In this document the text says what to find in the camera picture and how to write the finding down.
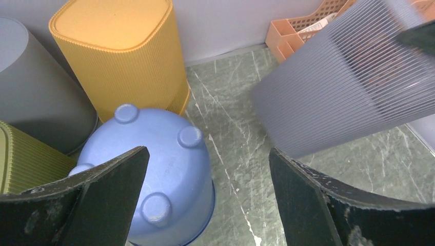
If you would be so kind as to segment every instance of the yellow ribbed container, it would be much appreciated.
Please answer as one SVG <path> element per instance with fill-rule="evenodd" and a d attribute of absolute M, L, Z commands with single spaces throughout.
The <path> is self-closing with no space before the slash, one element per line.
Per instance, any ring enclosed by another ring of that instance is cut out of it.
<path fill-rule="evenodd" d="M 0 194 L 24 190 L 65 178 L 75 160 L 0 121 Z"/>
<path fill-rule="evenodd" d="M 170 0 L 70 0 L 49 29 L 102 122 L 125 103 L 184 114 L 190 92 Z"/>

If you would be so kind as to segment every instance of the marble tile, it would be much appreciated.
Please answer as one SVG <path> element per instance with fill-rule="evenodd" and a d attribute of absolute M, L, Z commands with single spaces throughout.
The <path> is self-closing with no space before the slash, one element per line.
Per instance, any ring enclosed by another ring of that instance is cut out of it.
<path fill-rule="evenodd" d="M 187 68 L 186 117 L 203 130 L 216 207 L 196 245 L 286 245 L 270 178 L 272 147 L 249 100 L 252 86 L 277 66 L 268 50 Z"/>
<path fill-rule="evenodd" d="M 187 68 L 186 117 L 204 132 L 217 194 L 213 218 L 192 246 L 286 245 L 269 171 L 272 143 L 249 99 L 276 67 L 262 49 Z M 435 202 L 435 158 L 405 126 L 301 161 L 366 191 Z"/>

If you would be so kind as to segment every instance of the trash bin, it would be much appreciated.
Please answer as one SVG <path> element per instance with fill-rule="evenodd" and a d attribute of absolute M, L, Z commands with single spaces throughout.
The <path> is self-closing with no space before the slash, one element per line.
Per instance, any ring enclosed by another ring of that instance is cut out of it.
<path fill-rule="evenodd" d="M 150 159 L 128 240 L 143 246 L 187 245 L 207 226 L 215 194 L 203 135 L 181 116 L 120 106 L 86 142 L 70 175 L 136 146 L 146 146 Z"/>
<path fill-rule="evenodd" d="M 252 91 L 292 158 L 435 113 L 434 58 L 395 36 L 423 23 L 408 0 L 358 0 Z"/>
<path fill-rule="evenodd" d="M 18 21 L 0 17 L 0 120 L 64 154 L 97 123 L 84 91 Z"/>
<path fill-rule="evenodd" d="M 0 1 L 0 16 L 21 22 L 53 56 L 61 67 L 76 81 L 67 60 L 48 30 L 50 18 L 68 0 Z"/>
<path fill-rule="evenodd" d="M 0 121 L 0 194 L 65 178 L 75 160 Z"/>
<path fill-rule="evenodd" d="M 72 0 L 49 28 L 102 122 L 126 103 L 184 114 L 190 92 L 170 0 Z"/>

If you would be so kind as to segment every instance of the white wall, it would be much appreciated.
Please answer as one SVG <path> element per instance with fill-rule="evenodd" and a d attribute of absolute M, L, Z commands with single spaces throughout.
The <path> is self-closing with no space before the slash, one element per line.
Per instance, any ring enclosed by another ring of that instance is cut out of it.
<path fill-rule="evenodd" d="M 322 0 L 173 0 L 185 61 L 265 41 L 270 21 L 310 15 Z"/>
<path fill-rule="evenodd" d="M 49 19 L 66 1 L 0 0 L 0 15 L 22 22 L 71 73 L 48 31 Z M 309 15 L 321 2 L 322 0 L 173 0 L 185 61 L 193 62 L 263 43 L 270 21 Z"/>

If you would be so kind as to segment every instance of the gray ribbed container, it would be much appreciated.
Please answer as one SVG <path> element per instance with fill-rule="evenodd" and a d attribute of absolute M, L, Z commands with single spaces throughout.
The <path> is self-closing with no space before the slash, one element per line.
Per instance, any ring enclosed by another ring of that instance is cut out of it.
<path fill-rule="evenodd" d="M 0 17 L 0 120 L 68 154 L 93 132 L 84 91 L 18 21 Z"/>
<path fill-rule="evenodd" d="M 435 59 L 394 37 L 424 21 L 408 0 L 358 0 L 252 91 L 293 158 L 435 113 Z"/>

